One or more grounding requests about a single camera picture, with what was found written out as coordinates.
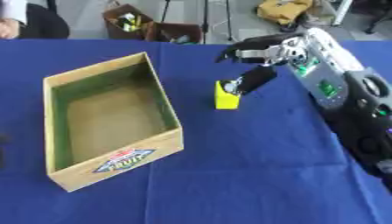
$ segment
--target cardboard box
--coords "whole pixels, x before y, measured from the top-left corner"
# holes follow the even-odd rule
[[[68,192],[183,149],[145,52],[44,79],[47,175]]]

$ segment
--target yellow block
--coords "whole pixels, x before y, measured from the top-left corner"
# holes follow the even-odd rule
[[[215,82],[215,108],[216,109],[238,109],[240,95],[230,94],[223,90],[220,81]]]

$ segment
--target blue table cover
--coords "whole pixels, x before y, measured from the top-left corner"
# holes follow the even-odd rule
[[[387,80],[392,42],[342,43]],[[323,123],[285,67],[214,110],[214,82],[249,65],[214,63],[222,45],[120,40],[0,41],[0,223],[387,224],[392,196]],[[45,171],[44,77],[147,52],[182,122],[185,149],[76,192]]]

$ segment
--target hand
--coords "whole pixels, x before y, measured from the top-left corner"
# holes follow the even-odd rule
[[[15,39],[19,36],[19,21],[12,18],[0,19],[0,39]]]

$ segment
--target person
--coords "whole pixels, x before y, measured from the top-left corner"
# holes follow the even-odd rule
[[[69,27],[58,14],[26,0],[0,0],[0,39],[66,39]]]

